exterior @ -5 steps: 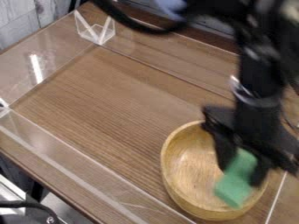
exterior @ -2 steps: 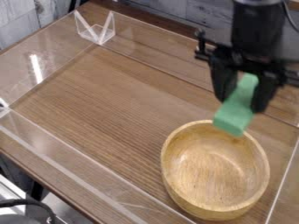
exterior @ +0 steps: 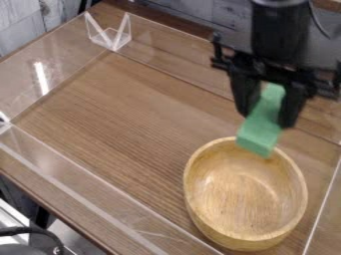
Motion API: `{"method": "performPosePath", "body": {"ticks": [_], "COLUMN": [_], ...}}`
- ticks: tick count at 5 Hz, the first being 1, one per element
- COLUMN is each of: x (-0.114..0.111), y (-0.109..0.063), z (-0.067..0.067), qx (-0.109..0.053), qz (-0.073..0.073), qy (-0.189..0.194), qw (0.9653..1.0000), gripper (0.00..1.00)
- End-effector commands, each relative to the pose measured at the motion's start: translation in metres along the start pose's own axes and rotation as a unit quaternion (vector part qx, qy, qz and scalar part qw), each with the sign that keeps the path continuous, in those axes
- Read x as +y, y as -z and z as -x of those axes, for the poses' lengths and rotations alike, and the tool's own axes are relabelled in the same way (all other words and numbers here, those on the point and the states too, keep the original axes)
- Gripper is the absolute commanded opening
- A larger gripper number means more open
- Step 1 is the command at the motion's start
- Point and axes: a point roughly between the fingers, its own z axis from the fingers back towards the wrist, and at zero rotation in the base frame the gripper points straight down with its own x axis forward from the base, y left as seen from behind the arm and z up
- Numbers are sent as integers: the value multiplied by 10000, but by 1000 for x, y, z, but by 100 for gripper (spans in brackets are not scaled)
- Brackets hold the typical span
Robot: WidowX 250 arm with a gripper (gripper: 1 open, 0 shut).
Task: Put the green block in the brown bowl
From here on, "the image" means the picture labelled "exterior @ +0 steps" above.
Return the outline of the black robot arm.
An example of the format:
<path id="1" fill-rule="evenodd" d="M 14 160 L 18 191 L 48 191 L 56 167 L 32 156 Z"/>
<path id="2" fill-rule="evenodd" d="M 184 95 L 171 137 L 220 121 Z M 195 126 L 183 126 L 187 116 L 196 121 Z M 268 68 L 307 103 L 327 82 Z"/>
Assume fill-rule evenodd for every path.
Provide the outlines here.
<path id="1" fill-rule="evenodd" d="M 328 33 L 310 0 L 249 0 L 248 34 L 228 42 L 211 36 L 209 64 L 225 71 L 236 111 L 248 117 L 260 97 L 260 84 L 283 89 L 274 122 L 292 128 L 306 101 L 341 95 L 341 26 Z"/>

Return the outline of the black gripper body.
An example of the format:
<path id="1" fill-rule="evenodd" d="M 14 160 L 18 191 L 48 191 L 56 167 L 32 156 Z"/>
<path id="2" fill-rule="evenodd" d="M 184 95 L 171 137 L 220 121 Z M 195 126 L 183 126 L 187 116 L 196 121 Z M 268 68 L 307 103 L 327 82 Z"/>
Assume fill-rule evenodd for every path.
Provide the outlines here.
<path id="1" fill-rule="evenodd" d="M 240 70 L 245 74 L 256 76 L 259 83 L 262 81 L 280 86 L 283 89 L 291 83 L 299 83 L 306 87 L 308 99 L 320 96 L 331 100 L 336 100 L 341 93 L 341 71 L 334 72 L 332 81 L 322 80 L 316 77 L 311 69 L 288 69 L 282 65 L 262 60 L 254 55 L 235 51 L 231 56 L 221 54 L 223 46 L 220 45 L 220 37 L 212 34 L 211 45 L 213 56 L 211 57 L 211 66 L 215 69 L 224 70 L 227 75 L 232 69 Z"/>

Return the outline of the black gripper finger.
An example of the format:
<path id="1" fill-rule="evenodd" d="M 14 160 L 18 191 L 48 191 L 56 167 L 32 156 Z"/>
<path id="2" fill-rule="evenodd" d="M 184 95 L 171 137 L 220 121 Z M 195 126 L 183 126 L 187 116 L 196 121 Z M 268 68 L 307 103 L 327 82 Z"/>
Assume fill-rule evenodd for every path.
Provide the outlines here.
<path id="1" fill-rule="evenodd" d="M 306 87 L 299 83 L 291 83 L 284 88 L 284 96 L 278 113 L 278 124 L 282 128 L 292 128 L 308 99 Z"/>
<path id="2" fill-rule="evenodd" d="M 229 88 L 236 111 L 245 118 L 259 100 L 260 84 L 256 76 L 232 69 L 228 72 Z"/>

